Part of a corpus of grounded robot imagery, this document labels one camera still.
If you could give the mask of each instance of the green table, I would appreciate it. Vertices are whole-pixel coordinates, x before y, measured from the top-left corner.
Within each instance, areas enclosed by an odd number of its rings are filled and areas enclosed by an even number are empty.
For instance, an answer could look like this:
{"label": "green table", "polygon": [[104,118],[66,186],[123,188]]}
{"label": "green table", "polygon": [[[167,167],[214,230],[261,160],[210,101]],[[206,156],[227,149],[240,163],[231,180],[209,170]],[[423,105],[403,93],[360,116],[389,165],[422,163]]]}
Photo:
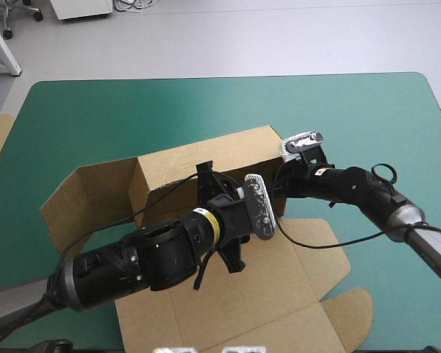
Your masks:
{"label": "green table", "polygon": [[[441,227],[441,112],[419,74],[41,82],[0,155],[0,287],[53,271],[58,254],[38,209],[78,165],[264,124],[283,136],[322,132],[339,167],[394,165],[398,189]],[[290,200],[287,216],[325,218],[340,240],[376,231],[347,205]],[[100,234],[89,246],[131,228]],[[329,295],[356,286],[372,293],[374,322],[363,348],[441,347],[441,281],[408,246],[383,237],[345,252],[351,273]],[[52,338],[121,348],[114,304],[62,310],[18,330],[5,346]]]}

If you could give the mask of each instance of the silver clamp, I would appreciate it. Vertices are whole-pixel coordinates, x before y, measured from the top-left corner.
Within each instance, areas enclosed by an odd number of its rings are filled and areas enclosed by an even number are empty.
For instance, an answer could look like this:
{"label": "silver clamp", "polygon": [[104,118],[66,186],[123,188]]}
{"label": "silver clamp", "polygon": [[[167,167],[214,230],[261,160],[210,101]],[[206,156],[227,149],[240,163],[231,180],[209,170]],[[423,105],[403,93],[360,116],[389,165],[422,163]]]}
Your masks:
{"label": "silver clamp", "polygon": [[261,240],[271,239],[276,228],[276,220],[262,176],[247,174],[245,183],[237,189],[237,193],[241,199],[245,199],[254,233]]}
{"label": "silver clamp", "polygon": [[301,134],[291,136],[290,138],[285,138],[279,146],[279,154],[283,161],[287,163],[298,157],[300,155],[299,152],[313,149],[314,147],[319,146],[322,142],[323,136],[319,132],[302,132]]}

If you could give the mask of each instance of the wire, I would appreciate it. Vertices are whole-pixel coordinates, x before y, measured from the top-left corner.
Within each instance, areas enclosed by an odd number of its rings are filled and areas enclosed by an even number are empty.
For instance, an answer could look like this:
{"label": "wire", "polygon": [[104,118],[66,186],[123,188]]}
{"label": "wire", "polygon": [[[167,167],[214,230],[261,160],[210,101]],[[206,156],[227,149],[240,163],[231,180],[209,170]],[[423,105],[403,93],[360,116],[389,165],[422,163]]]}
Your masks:
{"label": "wire", "polygon": [[[271,186],[270,189],[268,189],[269,193],[273,193],[275,186],[278,183],[280,183],[285,178],[285,176],[283,176],[280,180],[277,180],[279,172],[280,172],[280,170],[282,169],[282,167],[284,165],[285,165],[285,163],[281,164],[279,166],[278,170],[276,171],[276,175],[275,175],[274,180],[273,180],[273,185]],[[392,180],[390,180],[390,181],[386,180],[386,179],[382,178],[381,176],[379,176],[376,173],[375,169],[379,165],[388,167],[391,170],[391,172],[392,172]],[[373,166],[372,173],[373,173],[373,175],[377,176],[379,179],[383,179],[384,181],[386,181],[387,184],[393,189],[393,185],[392,184],[394,184],[397,181],[397,172],[395,171],[395,169],[391,165],[388,165],[388,164],[385,164],[385,163],[377,164],[377,165]],[[401,225],[398,225],[398,226],[395,226],[395,227],[390,227],[388,229],[382,230],[380,232],[377,232],[376,234],[369,235],[369,236],[363,237],[363,238],[358,238],[358,239],[346,241],[344,243],[317,245],[316,246],[316,245],[310,245],[310,244],[301,243],[301,242],[293,239],[290,235],[288,235],[287,232],[282,227],[281,223],[279,222],[279,218],[278,218],[278,216],[276,214],[276,211],[274,210],[273,204],[271,204],[271,206],[273,207],[274,219],[276,221],[276,224],[278,225],[279,231],[283,234],[283,236],[285,236],[291,243],[293,243],[293,244],[295,244],[297,246],[301,246],[303,248],[307,248],[307,249],[332,249],[332,248],[340,248],[340,247],[344,247],[344,246],[348,246],[348,245],[353,245],[353,244],[357,244],[357,243],[363,243],[363,242],[368,241],[368,240],[376,239],[376,238],[380,237],[381,235],[387,234],[388,232],[392,232],[394,230],[402,229],[402,228],[407,228],[408,229],[407,230],[407,234],[408,234],[409,230],[412,230],[412,229],[427,229],[427,230],[432,230],[432,231],[440,232],[441,233],[441,229],[440,228],[434,227],[434,226],[430,226],[429,224],[426,224],[426,223],[424,223],[424,224],[401,224]]]}
{"label": "wire", "polygon": [[29,317],[34,314],[36,312],[36,310],[38,310],[40,308],[40,306],[42,305],[42,303],[44,303],[44,299],[46,298],[47,295],[52,295],[52,293],[54,292],[56,285],[57,285],[57,280],[59,278],[60,272],[62,270],[62,264],[64,263],[65,257],[67,256],[68,252],[70,250],[72,250],[73,247],[75,247],[78,243],[80,243],[83,239],[85,239],[87,236],[91,235],[94,232],[99,232],[111,227],[115,227],[121,224],[125,224],[127,221],[131,221],[136,215],[139,215],[141,213],[144,213],[145,211],[147,211],[148,209],[152,208],[153,206],[155,206],[156,204],[158,204],[159,202],[161,202],[165,197],[167,197],[169,194],[171,194],[172,192],[174,192],[176,189],[178,189],[180,186],[182,186],[184,183],[186,183],[187,181],[191,180],[194,177],[199,176],[200,174],[217,174],[217,175],[221,175],[222,177],[231,180],[234,184],[238,185],[237,181],[233,178],[231,178],[229,175],[221,173],[219,171],[199,171],[197,173],[193,173],[189,176],[187,176],[186,178],[184,178],[181,182],[178,182],[176,185],[174,185],[170,190],[168,190],[166,193],[162,194],[158,199],[155,199],[153,202],[151,202],[150,204],[148,204],[147,206],[141,208],[138,211],[135,211],[134,213],[132,213],[131,215],[128,215],[125,218],[120,219],[119,221],[115,221],[109,224],[106,224],[104,226],[101,227],[96,227],[92,230],[89,230],[83,234],[81,234],[79,237],[77,237],[75,240],[73,240],[71,243],[69,243],[64,251],[62,252],[62,254],[60,255],[59,261],[57,263],[57,267],[56,267],[56,271],[54,272],[54,275],[52,276],[52,282],[51,282],[51,286],[48,290],[47,293],[44,294],[43,298],[36,303],[35,306],[33,306],[28,312],[26,312],[26,315],[21,316],[20,318],[18,318],[11,326],[10,328],[3,334],[0,336],[0,343],[7,338],[9,335],[11,335],[17,328],[19,328],[20,326],[22,326],[23,324],[26,323],[26,321],[29,319]]}
{"label": "wire", "polygon": [[112,1],[115,10],[119,13],[141,13],[144,9],[147,9],[150,6],[154,6],[157,2],[159,2],[159,0],[150,0],[148,3],[145,4],[143,0],[134,0],[132,4],[128,4],[129,6],[125,7],[123,5],[124,3],[126,3],[124,0],[118,0],[118,4],[116,4],[116,0]]}
{"label": "wire", "polygon": [[389,232],[393,232],[394,230],[402,229],[402,228],[407,228],[408,229],[407,231],[412,230],[412,229],[426,229],[426,230],[432,230],[432,231],[441,233],[440,228],[430,226],[429,224],[400,224],[398,226],[390,227],[390,228],[387,228],[387,229],[382,230],[380,232],[377,232],[376,234],[369,235],[369,236],[363,237],[363,238],[358,238],[358,239],[346,241],[344,243],[327,244],[327,245],[310,245],[310,244],[301,243],[301,242],[293,239],[290,235],[288,235],[286,233],[286,231],[284,230],[284,228],[282,227],[281,223],[279,223],[279,220],[276,217],[276,214],[274,214],[274,219],[276,220],[276,224],[278,225],[279,231],[283,234],[283,236],[285,236],[291,243],[298,245],[298,246],[301,246],[303,248],[307,248],[307,249],[319,249],[320,250],[320,249],[341,248],[344,246],[353,245],[353,244],[362,243],[362,242],[365,242],[368,240],[376,239],[376,238],[380,237],[381,235],[384,235]]}

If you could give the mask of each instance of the black cable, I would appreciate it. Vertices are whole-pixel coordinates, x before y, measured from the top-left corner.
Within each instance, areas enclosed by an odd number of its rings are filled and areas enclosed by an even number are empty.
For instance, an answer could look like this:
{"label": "black cable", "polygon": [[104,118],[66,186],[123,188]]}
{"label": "black cable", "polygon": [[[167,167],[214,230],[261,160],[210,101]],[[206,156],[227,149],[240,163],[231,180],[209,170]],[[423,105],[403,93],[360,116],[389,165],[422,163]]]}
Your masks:
{"label": "black cable", "polygon": [[57,263],[57,267],[56,267],[56,271],[54,272],[54,275],[52,277],[52,282],[51,282],[51,286],[49,288],[48,293],[44,294],[43,298],[36,303],[35,306],[33,306],[31,308],[31,310],[29,310],[29,312],[26,312],[26,315],[21,316],[20,318],[18,318],[14,324],[12,324],[10,326],[10,328],[3,334],[0,336],[0,343],[7,338],[9,335],[11,335],[17,328],[19,328],[20,326],[22,326],[23,324],[26,323],[26,321],[29,319],[29,317],[36,312],[36,310],[38,310],[41,306],[41,304],[44,302],[44,299],[46,298],[47,295],[52,295],[52,293],[54,292],[56,285],[57,285],[57,279],[59,278],[60,272],[62,270],[62,264],[64,263],[65,257],[67,256],[67,253],[72,250],[73,247],[75,247],[75,245],[77,245],[78,243],[80,243],[83,239],[85,239],[87,236],[91,235],[94,232],[99,232],[111,227],[115,227],[121,224],[126,223],[127,221],[132,220],[136,215],[139,215],[141,213],[144,213],[145,211],[147,211],[148,209],[152,208],[153,206],[155,206],[156,204],[158,204],[160,201],[162,201],[165,197],[167,197],[169,194],[171,194],[172,192],[174,192],[177,188],[179,188],[180,186],[182,186],[184,183],[186,183],[187,181],[189,181],[190,179],[198,176],[199,174],[218,174],[221,175],[222,177],[225,177],[227,179],[233,180],[235,182],[236,185],[238,185],[238,183],[232,179],[230,176],[228,176],[227,174],[218,172],[218,171],[200,171],[194,174],[191,174],[189,176],[187,176],[186,178],[184,178],[181,182],[179,182],[178,184],[176,184],[175,186],[173,186],[170,190],[168,190],[166,193],[164,193],[163,195],[161,195],[158,199],[155,199],[152,203],[150,203],[149,205],[141,208],[140,210],[132,213],[131,215],[128,215],[125,218],[120,219],[119,221],[116,222],[112,222],[110,224],[106,224],[104,226],[101,227],[96,227],[82,235],[80,235],[79,237],[77,237],[75,240],[73,240],[70,244],[68,244],[64,251],[62,252],[62,254],[60,255],[59,258],[59,262]]}

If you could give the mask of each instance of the white label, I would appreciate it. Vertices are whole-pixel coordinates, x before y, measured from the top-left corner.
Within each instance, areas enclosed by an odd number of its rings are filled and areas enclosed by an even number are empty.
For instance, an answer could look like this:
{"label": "white label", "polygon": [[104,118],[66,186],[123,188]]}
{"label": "white label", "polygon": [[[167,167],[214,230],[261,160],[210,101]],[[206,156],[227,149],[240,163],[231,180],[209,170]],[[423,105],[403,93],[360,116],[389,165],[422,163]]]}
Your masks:
{"label": "white label", "polygon": [[315,176],[316,176],[316,177],[321,177],[322,174],[325,173],[325,171],[326,171],[327,169],[330,169],[330,168],[320,168],[320,169],[318,169],[318,170],[315,172]]}

